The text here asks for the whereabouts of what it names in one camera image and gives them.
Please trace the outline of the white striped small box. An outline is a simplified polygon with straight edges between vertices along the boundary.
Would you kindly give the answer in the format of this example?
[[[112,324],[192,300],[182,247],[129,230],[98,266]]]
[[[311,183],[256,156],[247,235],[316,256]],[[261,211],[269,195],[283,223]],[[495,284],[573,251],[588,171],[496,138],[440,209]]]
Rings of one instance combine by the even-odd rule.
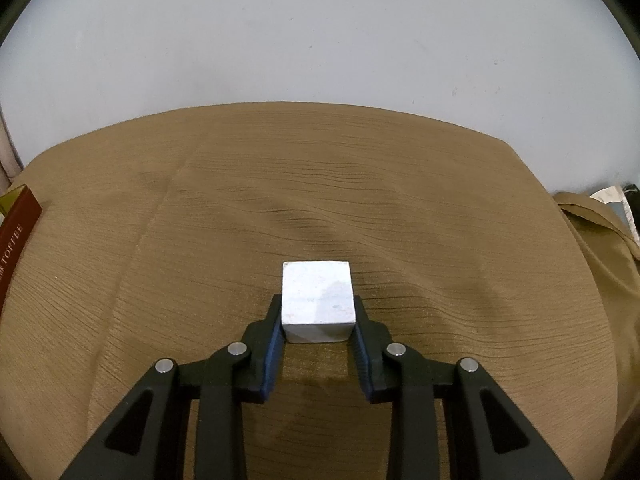
[[[348,261],[285,261],[281,324],[291,344],[346,341],[356,324]]]

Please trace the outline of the gold metal tin tray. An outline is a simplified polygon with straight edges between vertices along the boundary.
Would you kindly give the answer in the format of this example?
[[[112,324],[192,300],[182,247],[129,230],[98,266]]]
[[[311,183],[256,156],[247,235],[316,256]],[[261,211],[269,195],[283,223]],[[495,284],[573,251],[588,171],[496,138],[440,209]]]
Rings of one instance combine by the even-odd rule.
[[[3,309],[16,265],[41,213],[42,207],[27,185],[20,185],[1,196],[0,309]]]

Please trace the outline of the patterned beige curtain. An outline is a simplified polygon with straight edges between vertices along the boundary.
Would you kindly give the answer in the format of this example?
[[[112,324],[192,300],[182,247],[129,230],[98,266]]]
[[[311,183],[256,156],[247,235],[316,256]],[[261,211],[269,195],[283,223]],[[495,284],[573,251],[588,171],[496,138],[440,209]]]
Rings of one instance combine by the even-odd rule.
[[[1,191],[6,191],[13,180],[23,171],[24,166],[6,128],[4,117],[0,114],[0,184]]]

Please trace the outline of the brown tablecloth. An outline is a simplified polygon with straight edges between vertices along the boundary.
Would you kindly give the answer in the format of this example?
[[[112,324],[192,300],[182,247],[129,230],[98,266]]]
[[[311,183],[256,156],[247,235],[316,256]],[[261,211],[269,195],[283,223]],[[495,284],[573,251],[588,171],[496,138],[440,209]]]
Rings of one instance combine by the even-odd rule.
[[[639,439],[639,247],[508,144],[373,108],[242,104],[122,122],[18,175],[42,214],[1,315],[2,451],[55,479],[164,356],[205,359],[343,260],[374,320],[474,356],[577,479]]]

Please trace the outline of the white cloth pile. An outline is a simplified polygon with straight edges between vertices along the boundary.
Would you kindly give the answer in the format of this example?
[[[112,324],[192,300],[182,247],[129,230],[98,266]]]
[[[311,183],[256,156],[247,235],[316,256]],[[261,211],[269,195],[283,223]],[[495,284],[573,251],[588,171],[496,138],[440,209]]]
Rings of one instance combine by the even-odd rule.
[[[590,195],[598,202],[608,205],[620,221],[628,228],[631,237],[639,244],[639,188],[634,184],[614,185],[601,188]]]

